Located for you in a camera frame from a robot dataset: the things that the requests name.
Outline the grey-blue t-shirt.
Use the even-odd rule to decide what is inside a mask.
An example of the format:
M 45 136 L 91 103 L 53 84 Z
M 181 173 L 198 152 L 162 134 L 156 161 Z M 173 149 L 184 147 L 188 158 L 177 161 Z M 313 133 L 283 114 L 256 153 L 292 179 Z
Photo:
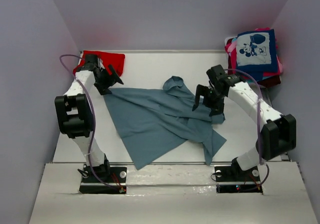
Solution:
M 103 98 L 138 170 L 187 140 L 202 144 L 209 165 L 227 141 L 213 129 L 225 121 L 224 114 L 210 116 L 204 105 L 193 111 L 195 96 L 181 77 L 172 76 L 162 89 L 113 88 Z

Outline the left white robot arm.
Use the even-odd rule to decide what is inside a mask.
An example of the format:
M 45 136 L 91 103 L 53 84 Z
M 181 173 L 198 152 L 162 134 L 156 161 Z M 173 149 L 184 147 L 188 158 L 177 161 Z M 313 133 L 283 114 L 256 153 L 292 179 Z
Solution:
M 114 67 L 104 67 L 96 54 L 84 54 L 80 59 L 83 65 L 68 71 L 73 77 L 71 86 L 64 95 L 54 99 L 55 111 L 60 132 L 78 145 L 85 158 L 82 177 L 104 184 L 110 178 L 111 168 L 95 140 L 96 115 L 89 91 L 95 87 L 101 96 L 108 95 L 111 86 L 123 81 Z

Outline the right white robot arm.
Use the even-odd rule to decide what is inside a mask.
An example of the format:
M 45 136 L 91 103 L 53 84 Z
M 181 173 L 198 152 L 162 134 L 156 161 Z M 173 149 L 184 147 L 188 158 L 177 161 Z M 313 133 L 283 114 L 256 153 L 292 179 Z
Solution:
M 249 169 L 296 148 L 295 117 L 273 109 L 263 100 L 262 93 L 255 93 L 246 81 L 248 78 L 257 84 L 252 76 L 238 69 L 232 69 L 232 74 L 228 74 L 221 65 L 211 67 L 206 74 L 209 85 L 197 85 L 193 110 L 202 103 L 210 109 L 210 115 L 222 114 L 224 98 L 227 97 L 257 126 L 254 147 L 231 162 L 229 173 L 235 180 L 242 180 L 248 175 Z

